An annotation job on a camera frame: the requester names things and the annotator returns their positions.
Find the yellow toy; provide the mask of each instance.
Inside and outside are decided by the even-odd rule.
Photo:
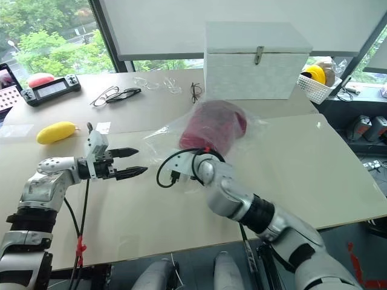
[[[311,65],[305,69],[306,72],[312,75],[312,80],[325,85],[325,73],[324,70],[318,65]]]
[[[39,144],[51,144],[72,135],[76,126],[72,122],[58,122],[42,129],[36,135]]]

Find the green foliage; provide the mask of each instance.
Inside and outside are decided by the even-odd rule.
[[[23,34],[69,29],[90,15],[87,0],[0,0],[0,31],[17,43]]]
[[[359,83],[379,83],[384,84],[387,81],[387,76],[381,77],[380,74],[373,74],[371,72],[363,72],[363,69],[367,66],[368,62],[375,55],[376,51],[379,49],[380,45],[387,38],[387,27],[380,33],[380,36],[375,41],[374,45],[369,49],[365,54],[362,61],[359,63],[357,68],[352,73],[352,82]]]
[[[187,64],[183,59],[171,60],[135,60],[133,61],[136,71],[158,71],[165,69],[184,69]]]
[[[16,60],[30,74],[50,73],[56,77],[66,74],[97,74],[114,72],[99,30],[93,32],[89,44],[66,43],[57,33],[46,31],[22,36],[21,51]]]

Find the metal latch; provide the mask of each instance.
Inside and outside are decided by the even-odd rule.
[[[255,65],[258,65],[262,58],[262,53],[264,52],[264,47],[257,47],[255,54]]]

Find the small paper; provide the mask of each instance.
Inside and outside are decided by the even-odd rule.
[[[34,125],[4,125],[0,128],[0,138],[25,137]]]
[[[96,131],[104,135],[109,134],[110,124],[111,122],[97,123]]]

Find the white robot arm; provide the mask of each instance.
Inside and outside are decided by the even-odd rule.
[[[138,152],[132,148],[106,150],[106,136],[89,127],[86,158],[56,157],[41,161],[24,186],[17,213],[9,216],[10,231],[0,245],[0,290],[46,289],[53,255],[48,249],[66,190],[83,179],[131,178],[147,167],[113,168],[115,157]]]
[[[297,290],[361,289],[327,253],[311,225],[238,184],[231,165],[198,151],[175,155],[164,165],[175,171],[173,176],[178,172],[196,177],[206,187],[207,204],[214,213],[240,222],[271,243],[282,262],[295,271]]]

